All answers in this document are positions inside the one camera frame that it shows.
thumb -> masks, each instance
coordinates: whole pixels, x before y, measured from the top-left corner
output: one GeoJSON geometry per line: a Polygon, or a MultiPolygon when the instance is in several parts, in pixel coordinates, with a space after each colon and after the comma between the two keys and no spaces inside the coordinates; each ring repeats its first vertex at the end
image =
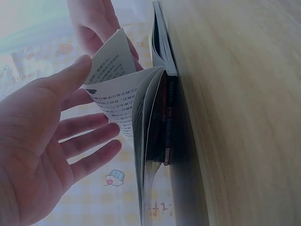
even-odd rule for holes
{"type": "Polygon", "coordinates": [[[84,83],[91,71],[91,67],[91,57],[83,55],[73,65],[57,74],[37,80],[34,84],[51,90],[59,99],[65,100],[84,83]]]}

book spine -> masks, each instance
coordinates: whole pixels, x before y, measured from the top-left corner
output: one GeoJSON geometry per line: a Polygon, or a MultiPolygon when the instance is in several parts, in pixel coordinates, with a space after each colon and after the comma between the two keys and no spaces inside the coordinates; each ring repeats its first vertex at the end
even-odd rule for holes
{"type": "Polygon", "coordinates": [[[165,159],[164,165],[169,165],[170,154],[173,150],[172,131],[174,117],[174,97],[177,83],[177,76],[167,76],[167,100],[166,100],[166,142],[165,142],[165,159]]]}

book page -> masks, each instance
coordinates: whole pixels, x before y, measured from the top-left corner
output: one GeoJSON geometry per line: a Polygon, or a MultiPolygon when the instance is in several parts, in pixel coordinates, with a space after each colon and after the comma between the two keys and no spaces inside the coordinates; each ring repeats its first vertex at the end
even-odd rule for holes
{"type": "Polygon", "coordinates": [[[127,36],[120,29],[106,41],[92,58],[92,68],[85,84],[95,84],[136,72],[127,36]]]}
{"type": "Polygon", "coordinates": [[[162,74],[165,71],[164,68],[161,68],[157,74],[154,76],[153,80],[149,84],[147,91],[145,93],[144,103],[143,103],[143,114],[142,114],[142,149],[141,152],[141,175],[142,175],[142,182],[144,182],[144,166],[145,166],[145,155],[146,155],[146,145],[147,145],[147,138],[148,138],[148,129],[150,123],[150,117],[152,113],[153,104],[155,101],[155,96],[158,90],[159,82],[161,80],[162,74]]]}
{"type": "Polygon", "coordinates": [[[143,115],[143,103],[144,97],[147,88],[149,87],[151,81],[154,79],[154,76],[158,74],[159,71],[162,71],[162,67],[154,67],[152,73],[150,73],[139,85],[136,92],[135,100],[133,103],[133,134],[134,134],[134,151],[135,151],[135,168],[136,168],[136,177],[137,177],[137,186],[138,186],[138,196],[139,196],[139,205],[140,211],[142,211],[142,115],[143,115]]]}
{"type": "Polygon", "coordinates": [[[91,98],[111,122],[119,125],[120,133],[133,145],[132,109],[140,83],[154,68],[123,75],[113,80],[84,85],[91,98]]]}
{"type": "Polygon", "coordinates": [[[155,55],[153,58],[154,66],[162,65],[166,67],[168,75],[177,75],[174,58],[169,42],[166,24],[158,1],[153,2],[155,20],[153,26],[153,45],[152,52],[155,55]]]}

fingernail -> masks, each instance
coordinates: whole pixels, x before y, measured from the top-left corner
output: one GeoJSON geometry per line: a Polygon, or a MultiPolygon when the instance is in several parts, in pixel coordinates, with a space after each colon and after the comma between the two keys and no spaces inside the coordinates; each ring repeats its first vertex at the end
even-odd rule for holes
{"type": "Polygon", "coordinates": [[[91,61],[91,57],[88,54],[82,55],[79,57],[74,64],[88,64],[91,61]]]}

light wood grain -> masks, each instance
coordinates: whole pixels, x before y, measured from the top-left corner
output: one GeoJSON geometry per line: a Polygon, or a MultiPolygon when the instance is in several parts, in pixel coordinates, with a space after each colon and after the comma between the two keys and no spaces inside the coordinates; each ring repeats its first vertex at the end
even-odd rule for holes
{"type": "Polygon", "coordinates": [[[210,225],[301,225],[301,2],[161,6],[210,225]]]}

